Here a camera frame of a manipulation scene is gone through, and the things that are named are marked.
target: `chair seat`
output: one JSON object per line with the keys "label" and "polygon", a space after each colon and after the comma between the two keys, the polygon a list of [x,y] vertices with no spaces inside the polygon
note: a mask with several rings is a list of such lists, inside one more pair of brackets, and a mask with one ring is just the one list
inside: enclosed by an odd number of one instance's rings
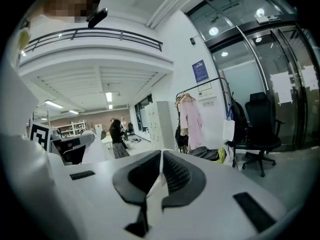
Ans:
{"label": "chair seat", "polygon": [[270,151],[281,146],[281,140],[272,132],[251,131],[248,134],[249,149]]}

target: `patterned skirt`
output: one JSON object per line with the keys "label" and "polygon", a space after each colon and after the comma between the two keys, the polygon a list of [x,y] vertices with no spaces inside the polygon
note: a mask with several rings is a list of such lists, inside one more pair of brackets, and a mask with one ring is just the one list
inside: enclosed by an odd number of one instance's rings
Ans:
{"label": "patterned skirt", "polygon": [[113,153],[114,153],[115,159],[125,158],[130,156],[122,143],[113,143],[112,147],[113,147]]}

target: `pink robe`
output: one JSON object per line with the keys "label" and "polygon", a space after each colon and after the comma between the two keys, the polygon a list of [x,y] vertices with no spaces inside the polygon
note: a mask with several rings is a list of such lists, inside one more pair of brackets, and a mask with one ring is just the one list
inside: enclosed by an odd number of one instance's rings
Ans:
{"label": "pink robe", "polygon": [[189,148],[195,150],[202,144],[202,120],[195,101],[180,103],[180,128],[188,128]]}

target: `black metal railing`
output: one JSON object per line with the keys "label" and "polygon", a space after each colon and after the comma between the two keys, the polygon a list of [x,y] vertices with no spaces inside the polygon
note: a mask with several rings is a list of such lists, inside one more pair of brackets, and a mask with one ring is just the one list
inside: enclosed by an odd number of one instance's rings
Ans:
{"label": "black metal railing", "polygon": [[129,41],[145,46],[155,48],[162,52],[162,42],[155,40],[153,38],[147,37],[142,34],[114,29],[105,27],[95,27],[95,28],[72,28],[62,31],[57,31],[49,34],[45,34],[29,42],[28,46],[24,49],[25,53],[33,52],[35,49],[56,43],[63,40],[74,40],[82,38],[113,38],[120,41]]}

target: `chair headrest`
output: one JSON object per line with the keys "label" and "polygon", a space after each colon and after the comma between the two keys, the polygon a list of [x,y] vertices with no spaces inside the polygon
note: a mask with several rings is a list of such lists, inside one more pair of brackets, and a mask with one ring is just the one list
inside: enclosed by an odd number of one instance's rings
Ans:
{"label": "chair headrest", "polygon": [[260,102],[266,100],[268,100],[268,97],[264,92],[250,94],[250,102]]}

